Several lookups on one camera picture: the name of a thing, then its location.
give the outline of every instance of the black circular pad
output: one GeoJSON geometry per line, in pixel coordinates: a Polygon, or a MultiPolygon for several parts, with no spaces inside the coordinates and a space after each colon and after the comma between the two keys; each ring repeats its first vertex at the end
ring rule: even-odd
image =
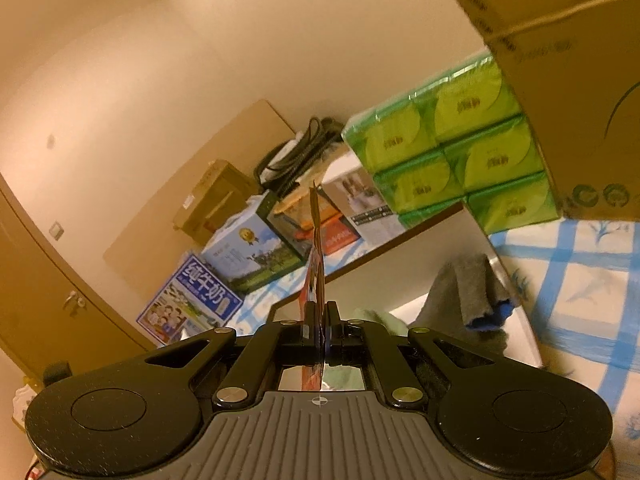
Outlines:
{"type": "Polygon", "coordinates": [[[535,390],[503,394],[495,399],[493,409],[501,423],[524,433],[551,431],[566,419],[566,408],[560,400],[535,390]]]}
{"type": "Polygon", "coordinates": [[[80,426],[95,431],[128,428],[146,412],[142,396],[121,388],[104,388],[84,394],[71,407],[71,416],[80,426]]]}
{"type": "Polygon", "coordinates": [[[498,476],[578,474],[611,437],[607,405],[574,381],[507,359],[452,368],[451,377],[436,426],[469,462],[498,476]]]}
{"type": "Polygon", "coordinates": [[[139,359],[48,386],[33,399],[25,425],[53,469],[121,478],[175,457],[201,421],[183,371],[139,359]]]}

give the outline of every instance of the crosshair mark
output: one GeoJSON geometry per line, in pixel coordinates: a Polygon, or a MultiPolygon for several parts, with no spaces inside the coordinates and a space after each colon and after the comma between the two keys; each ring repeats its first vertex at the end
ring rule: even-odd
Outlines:
{"type": "Polygon", "coordinates": [[[326,403],[329,402],[329,399],[327,399],[326,397],[317,396],[311,399],[311,402],[316,406],[320,406],[322,408],[326,403]]]}

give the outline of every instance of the gray ribbed panel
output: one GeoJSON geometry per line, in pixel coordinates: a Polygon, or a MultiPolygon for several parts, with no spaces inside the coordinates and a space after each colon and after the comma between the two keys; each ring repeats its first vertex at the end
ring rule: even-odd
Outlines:
{"type": "MultiPolygon", "coordinates": [[[[440,444],[427,421],[373,392],[267,392],[215,416],[179,459],[140,480],[486,480],[440,444]],[[317,406],[316,397],[328,402],[317,406]]],[[[575,480],[591,478],[587,474],[575,480]]],[[[57,473],[44,480],[66,480],[57,473]]]]}

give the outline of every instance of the tablecloth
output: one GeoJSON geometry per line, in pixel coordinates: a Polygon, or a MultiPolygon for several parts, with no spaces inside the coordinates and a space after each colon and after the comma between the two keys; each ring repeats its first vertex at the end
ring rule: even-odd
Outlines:
{"type": "MultiPolygon", "coordinates": [[[[618,478],[640,478],[640,224],[561,220],[492,235],[548,368],[596,391],[614,415],[618,478]]],[[[327,273],[366,254],[359,240],[327,273]]],[[[305,269],[249,295],[229,323],[253,333],[305,269]]]]}

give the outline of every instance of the wooden door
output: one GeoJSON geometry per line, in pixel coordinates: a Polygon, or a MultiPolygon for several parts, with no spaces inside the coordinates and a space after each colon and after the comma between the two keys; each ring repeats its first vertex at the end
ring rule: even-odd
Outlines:
{"type": "Polygon", "coordinates": [[[4,194],[0,302],[0,345],[35,380],[56,361],[69,361],[73,373],[79,374],[140,354],[149,346],[135,341],[71,282],[4,194]]]}

